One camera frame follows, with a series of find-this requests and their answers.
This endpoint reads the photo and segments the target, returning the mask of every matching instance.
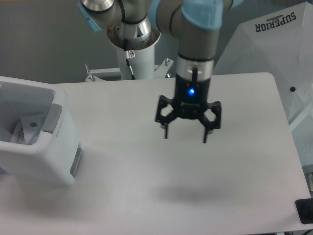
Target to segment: white table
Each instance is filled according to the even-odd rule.
[[[273,77],[212,78],[222,128],[198,121],[169,139],[154,122],[174,79],[61,85],[86,150],[70,188],[0,176],[3,235],[243,235],[313,228],[294,201],[310,194]]]

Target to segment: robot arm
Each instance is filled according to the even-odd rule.
[[[173,99],[160,96],[156,122],[165,129],[176,118],[198,119],[205,127],[203,142],[213,129],[220,129],[220,102],[207,103],[214,57],[222,26],[223,12],[243,0],[154,0],[149,18],[161,32],[179,40],[175,95]],[[163,116],[161,110],[171,105],[173,110]],[[216,118],[209,121],[204,112],[210,109]]]

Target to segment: gray metal cylinder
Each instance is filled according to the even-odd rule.
[[[180,27],[172,27],[171,22],[176,15],[176,11],[181,8],[183,2],[183,0],[162,0],[160,2],[156,12],[156,22],[162,33],[168,33],[175,37],[171,29],[174,29],[175,32],[177,32],[177,29]]]
[[[111,24],[117,23],[122,20],[121,8],[117,1],[114,2],[113,7],[106,13],[93,13],[88,12],[92,19],[100,28],[106,28]]]
[[[182,17],[183,32],[179,38],[179,53],[191,59],[213,59],[220,30],[204,30]]]

